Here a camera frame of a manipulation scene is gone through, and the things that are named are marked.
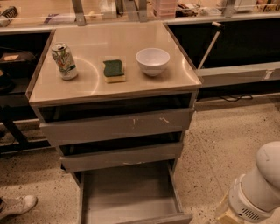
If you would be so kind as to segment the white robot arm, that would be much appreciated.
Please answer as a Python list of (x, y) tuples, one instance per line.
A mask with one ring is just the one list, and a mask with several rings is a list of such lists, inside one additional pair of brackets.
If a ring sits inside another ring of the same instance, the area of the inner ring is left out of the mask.
[(263, 145), (255, 167), (236, 178), (216, 210), (219, 224), (259, 223), (280, 207), (280, 142)]

